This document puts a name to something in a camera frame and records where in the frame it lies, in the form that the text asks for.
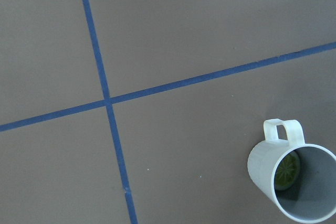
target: white mug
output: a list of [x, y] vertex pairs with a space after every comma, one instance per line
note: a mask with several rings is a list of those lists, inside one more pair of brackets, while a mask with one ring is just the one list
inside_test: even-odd
[[[283, 125], [288, 140], [278, 137], [277, 125]], [[328, 149], [304, 142], [296, 120], [271, 119], [264, 122], [265, 140], [251, 151], [247, 168], [252, 181], [290, 219], [318, 223], [336, 212], [336, 156]], [[295, 151], [300, 171], [286, 190], [275, 189], [280, 162]]]

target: white handle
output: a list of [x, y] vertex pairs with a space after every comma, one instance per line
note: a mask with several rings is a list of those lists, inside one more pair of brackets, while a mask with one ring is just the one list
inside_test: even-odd
[[283, 121], [280, 119], [270, 119], [264, 122], [264, 133], [266, 141], [276, 141], [279, 139], [277, 125], [283, 125], [286, 130], [287, 139], [290, 146], [304, 144], [303, 130], [297, 120]]

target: gray surface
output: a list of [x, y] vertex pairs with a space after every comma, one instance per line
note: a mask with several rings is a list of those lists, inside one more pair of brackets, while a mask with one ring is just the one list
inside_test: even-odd
[[104, 108], [2, 132], [0, 223], [129, 223]]
[[336, 50], [116, 104], [139, 223], [294, 224], [247, 157], [272, 118], [336, 153], [335, 66]]
[[0, 124], [102, 99], [81, 0], [1, 0], [0, 21]]
[[112, 95], [333, 42], [334, 0], [90, 0]]

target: blue tape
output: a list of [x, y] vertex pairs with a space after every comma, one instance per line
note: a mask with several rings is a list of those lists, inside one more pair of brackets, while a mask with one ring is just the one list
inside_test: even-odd
[[168, 84], [164, 84], [164, 85], [160, 85], [160, 86], [156, 86], [152, 88], [119, 95], [117, 97], [112, 97], [110, 101], [112, 104], [129, 101], [132, 99], [145, 97], [147, 95], [152, 95], [152, 94], [161, 93], [161, 92], [172, 90], [172, 89], [177, 89], [180, 87], [189, 86], [189, 85], [200, 83], [203, 81], [213, 80], [213, 79], [224, 77], [224, 76], [230, 76], [231, 74], [245, 72], [251, 69], [261, 68], [261, 67], [265, 67], [268, 65], [273, 65], [279, 62], [293, 60], [293, 59], [297, 59], [300, 57], [317, 54], [319, 52], [324, 52], [324, 51], [328, 51], [328, 50], [335, 49], [335, 48], [336, 48], [336, 42], [317, 46], [317, 47], [311, 47], [311, 48], [304, 49], [299, 52], [291, 52], [289, 54], [280, 55], [280, 56], [268, 58], [268, 59], [261, 60], [261, 61], [255, 61], [255, 62], [247, 63], [244, 65], [240, 65], [237, 67], [220, 70], [217, 72], [203, 74], [201, 76], [196, 76], [196, 77], [184, 79], [181, 81], [175, 81], [175, 82], [171, 82]]
[[88, 28], [89, 28], [89, 32], [90, 32], [93, 52], [94, 52], [94, 56], [95, 56], [95, 59], [96, 59], [100, 84], [101, 84], [101, 88], [102, 88], [102, 92], [103, 92], [103, 96], [104, 96], [104, 102], [105, 102], [105, 106], [106, 106], [106, 111], [107, 111], [107, 115], [108, 115], [108, 118], [109, 118], [109, 123], [110, 123], [111, 133], [112, 133], [112, 137], [113, 137], [114, 148], [115, 148], [117, 161], [118, 161], [118, 166], [119, 166], [119, 172], [120, 172], [120, 176], [121, 176], [121, 182], [122, 182], [122, 186], [123, 186], [124, 191], [125, 191], [125, 199], [126, 199], [126, 203], [127, 203], [128, 213], [129, 213], [129, 216], [130, 216], [131, 223], [132, 224], [137, 224], [138, 223], [138, 220], [137, 220], [137, 217], [136, 217], [137, 215], [135, 213], [135, 207], [134, 207], [132, 193], [131, 193], [129, 180], [128, 180], [128, 176], [127, 176], [126, 165], [125, 165], [125, 160], [124, 160], [123, 152], [122, 152], [122, 148], [121, 148], [117, 123], [115, 121], [116, 117], [114, 116], [113, 107], [112, 107], [112, 104], [110, 102], [109, 87], [108, 87], [107, 78], [106, 78], [106, 74], [105, 74], [105, 70], [104, 70], [103, 60], [102, 60], [100, 49], [99, 49], [96, 29], [94, 27], [95, 25], [94, 25], [93, 18], [92, 18], [90, 3], [89, 3], [89, 0], [82, 0], [82, 1], [83, 1], [85, 16], [86, 16], [86, 20], [87, 20]]
[[103, 106], [105, 106], [105, 101], [101, 100], [97, 102], [91, 102], [91, 103], [87, 103], [84, 105], [76, 106], [76, 107], [69, 108], [69, 109], [59, 110], [59, 111], [51, 112], [48, 114], [35, 116], [33, 118], [23, 119], [23, 120], [13, 122], [13, 123], [3, 124], [3, 125], [0, 125], [0, 132], [31, 125], [34, 123], [48, 121], [48, 120], [55, 119], [55, 118], [60, 118], [66, 115], [72, 115], [72, 114], [76, 114], [76, 113], [83, 112], [83, 111], [93, 110], [93, 109], [100, 108]]

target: green object inside mug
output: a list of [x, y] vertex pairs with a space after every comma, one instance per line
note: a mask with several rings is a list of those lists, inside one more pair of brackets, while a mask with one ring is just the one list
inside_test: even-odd
[[290, 188], [300, 173], [300, 158], [295, 151], [288, 153], [280, 162], [275, 172], [274, 188], [283, 191]]

